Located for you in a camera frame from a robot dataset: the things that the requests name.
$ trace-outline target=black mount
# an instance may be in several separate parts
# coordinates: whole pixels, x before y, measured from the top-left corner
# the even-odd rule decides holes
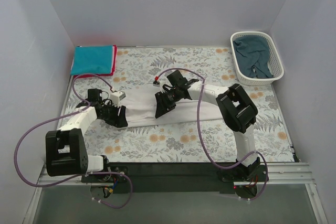
[[[102,91],[100,89],[88,89],[88,98],[86,99],[95,108],[97,119],[104,120],[107,124],[121,128],[127,127],[126,107],[116,107],[112,104],[110,99],[102,98]],[[76,107],[80,108],[86,106],[86,102],[79,103]]]
[[[60,153],[65,145],[70,152]],[[46,165],[48,175],[83,174],[88,169],[88,154],[81,129],[49,131],[46,134]]]
[[[245,133],[256,122],[258,109],[241,85],[233,84],[216,101],[226,125],[231,130]],[[239,105],[235,106],[233,102],[239,102]]]
[[[178,102],[180,99],[191,100],[191,97],[188,93],[188,88],[190,88],[190,86],[195,82],[198,82],[197,79],[191,79],[188,81],[178,70],[168,75],[167,79],[171,83],[172,88],[167,90],[165,93],[158,92],[155,94],[155,118],[159,118],[164,114],[167,114],[169,111],[172,111],[176,107],[176,102]]]
[[[230,166],[234,163],[218,164]],[[256,176],[259,182],[267,179],[264,165],[260,165],[249,177],[241,174],[238,167],[219,170],[211,163],[110,163],[108,167],[112,172],[129,176],[134,193],[218,191],[221,194],[236,193],[244,198],[252,198],[256,190],[251,191],[250,194],[245,191],[243,194],[239,188],[235,189],[234,182],[249,182]],[[116,178],[118,185],[113,193],[127,194],[129,185],[126,179],[118,175]],[[95,175],[82,176],[81,181],[102,183]]]
[[[128,126],[125,116],[126,107],[117,108],[113,106],[111,100],[103,100],[100,89],[89,89],[86,100],[95,108],[97,119],[102,119],[115,127]],[[86,102],[81,102],[77,108],[86,105]],[[59,152],[65,145],[69,145],[70,152]],[[104,159],[104,169],[107,163],[108,160]],[[88,154],[81,129],[49,131],[46,134],[46,165],[49,176],[83,174],[87,171]]]

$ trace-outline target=teal towel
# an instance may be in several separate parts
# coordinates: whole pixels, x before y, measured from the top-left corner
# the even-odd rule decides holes
[[[76,47],[71,75],[111,73],[112,52],[112,46]]]
[[[267,62],[267,40],[257,35],[246,35],[233,41],[238,66],[243,75],[250,78],[272,78]]]

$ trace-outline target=white cloth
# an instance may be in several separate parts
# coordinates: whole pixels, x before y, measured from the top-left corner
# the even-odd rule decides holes
[[[121,101],[121,105],[126,106],[128,127],[196,122],[198,101],[188,99],[177,102],[174,110],[156,119],[155,94],[159,91],[160,88],[150,85],[139,89],[124,90],[126,97]],[[222,118],[218,106],[201,102],[201,121]]]

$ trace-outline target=dark blue cloth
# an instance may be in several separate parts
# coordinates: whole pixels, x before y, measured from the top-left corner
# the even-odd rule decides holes
[[[250,78],[272,78],[267,62],[267,40],[257,35],[246,35],[233,41],[238,66],[243,75]]]

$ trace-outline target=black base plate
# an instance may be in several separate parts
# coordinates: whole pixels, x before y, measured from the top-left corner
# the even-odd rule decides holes
[[[230,166],[234,163],[218,163]],[[211,163],[110,163],[113,172],[124,172],[130,177],[135,193],[218,191],[234,194],[234,182],[244,181],[235,169],[219,170]],[[265,166],[260,165],[255,172],[258,181],[266,179]],[[99,177],[82,176],[83,183],[102,183]],[[122,176],[114,189],[114,194],[129,192],[129,185]]]

